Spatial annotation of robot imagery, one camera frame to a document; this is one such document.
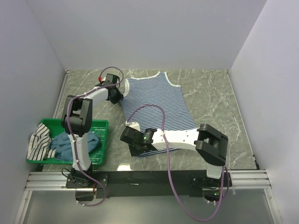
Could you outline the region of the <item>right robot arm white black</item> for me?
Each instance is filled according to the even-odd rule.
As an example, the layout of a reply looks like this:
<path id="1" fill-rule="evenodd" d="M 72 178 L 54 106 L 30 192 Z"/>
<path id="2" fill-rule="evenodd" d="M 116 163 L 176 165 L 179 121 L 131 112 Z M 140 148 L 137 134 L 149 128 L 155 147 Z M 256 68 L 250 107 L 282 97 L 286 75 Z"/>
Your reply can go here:
<path id="1" fill-rule="evenodd" d="M 226 165 L 228 137 L 209 124 L 201 124 L 199 128 L 190 130 L 147 128 L 144 132 L 127 126 L 120 140 L 129 145 L 133 157 L 167 148 L 196 151 L 206 162 L 206 183 L 216 186 L 221 181 L 222 167 Z"/>

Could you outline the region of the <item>blue white striped tank top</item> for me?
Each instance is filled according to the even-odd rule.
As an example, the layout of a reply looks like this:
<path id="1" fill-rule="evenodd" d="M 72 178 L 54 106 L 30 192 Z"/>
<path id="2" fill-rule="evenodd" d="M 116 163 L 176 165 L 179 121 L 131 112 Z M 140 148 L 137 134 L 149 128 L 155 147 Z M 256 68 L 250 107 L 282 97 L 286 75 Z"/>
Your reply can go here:
<path id="1" fill-rule="evenodd" d="M 196 129 L 187 108 L 182 88 L 172 84 L 166 72 L 151 77 L 128 78 L 120 101 L 126 122 L 136 122 L 140 132 L 147 128 L 166 131 Z"/>

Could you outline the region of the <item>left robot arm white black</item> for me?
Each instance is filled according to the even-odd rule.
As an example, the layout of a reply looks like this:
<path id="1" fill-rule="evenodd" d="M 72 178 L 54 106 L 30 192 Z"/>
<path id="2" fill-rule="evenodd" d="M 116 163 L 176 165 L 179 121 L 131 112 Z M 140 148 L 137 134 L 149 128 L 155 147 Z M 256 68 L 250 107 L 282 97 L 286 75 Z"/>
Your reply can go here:
<path id="1" fill-rule="evenodd" d="M 92 162 L 88 152 L 88 133 L 92 127 L 93 105 L 102 101 L 117 104 L 123 95 L 118 89 L 122 78 L 107 74 L 90 91 L 78 96 L 69 95 L 66 98 L 61 125 L 71 142 L 72 169 L 71 175 L 78 184 L 87 188 L 93 183 Z"/>

